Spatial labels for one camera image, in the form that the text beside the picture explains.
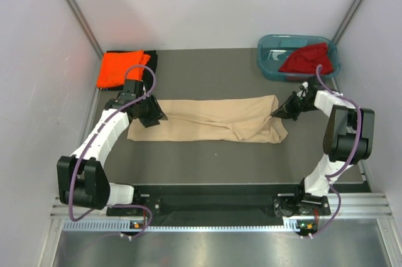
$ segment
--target beige cloth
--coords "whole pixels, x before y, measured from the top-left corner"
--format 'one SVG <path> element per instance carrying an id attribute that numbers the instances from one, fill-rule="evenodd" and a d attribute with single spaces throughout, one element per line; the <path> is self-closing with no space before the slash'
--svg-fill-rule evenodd
<path id="1" fill-rule="evenodd" d="M 248 143 L 280 143 L 288 132 L 279 118 L 271 117 L 278 108 L 275 95 L 253 99 L 219 101 L 158 101 L 167 121 L 144 128 L 131 123 L 128 139 L 135 141 L 229 140 Z"/>

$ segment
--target blue basket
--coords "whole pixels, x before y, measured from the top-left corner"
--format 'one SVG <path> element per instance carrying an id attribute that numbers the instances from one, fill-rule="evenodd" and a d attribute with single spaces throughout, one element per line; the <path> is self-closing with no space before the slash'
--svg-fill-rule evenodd
<path id="1" fill-rule="evenodd" d="M 258 42 L 257 63 L 268 80 L 279 80 L 285 82 L 304 82 L 311 74 L 288 74 L 279 72 L 279 68 L 286 59 L 297 49 L 318 43 L 328 45 L 328 57 L 334 71 L 323 75 L 324 79 L 336 77 L 340 71 L 338 50 L 335 44 L 326 38 L 319 36 L 292 36 L 292 35 L 268 35 Z"/>

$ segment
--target red cloth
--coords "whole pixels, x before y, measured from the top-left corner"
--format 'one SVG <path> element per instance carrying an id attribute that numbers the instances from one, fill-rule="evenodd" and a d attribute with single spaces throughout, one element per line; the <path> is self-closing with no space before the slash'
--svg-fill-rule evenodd
<path id="1" fill-rule="evenodd" d="M 330 74 L 334 69 L 327 52 L 328 45 L 326 43 L 302 47 L 286 59 L 279 71 L 291 74 L 315 74 L 316 67 L 321 64 L 321 74 Z"/>

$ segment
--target white backdrop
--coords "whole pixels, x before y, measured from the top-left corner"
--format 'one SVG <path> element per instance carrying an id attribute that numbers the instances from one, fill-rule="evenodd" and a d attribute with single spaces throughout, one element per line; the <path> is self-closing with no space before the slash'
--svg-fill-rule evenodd
<path id="1" fill-rule="evenodd" d="M 365 0 L 339 44 L 342 92 L 376 112 L 367 161 L 402 232 L 402 0 Z"/>
<path id="2" fill-rule="evenodd" d="M 64 0 L 0 0 L 1 266 L 34 266 L 99 59 Z"/>
<path id="3" fill-rule="evenodd" d="M 332 38 L 352 0 L 77 0 L 103 50 L 250 48 L 270 33 Z"/>

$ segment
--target folded orange cloth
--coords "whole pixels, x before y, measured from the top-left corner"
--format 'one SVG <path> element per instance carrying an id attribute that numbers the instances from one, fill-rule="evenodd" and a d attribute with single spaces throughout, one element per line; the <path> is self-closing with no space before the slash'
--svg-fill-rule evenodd
<path id="1" fill-rule="evenodd" d="M 134 65 L 146 65 L 151 58 L 144 54 L 144 50 L 137 52 L 107 52 L 102 59 L 102 67 L 98 76 L 96 87 L 112 88 L 124 85 L 124 76 L 128 68 Z M 132 69 L 127 78 L 131 80 L 141 80 L 144 68 Z"/>

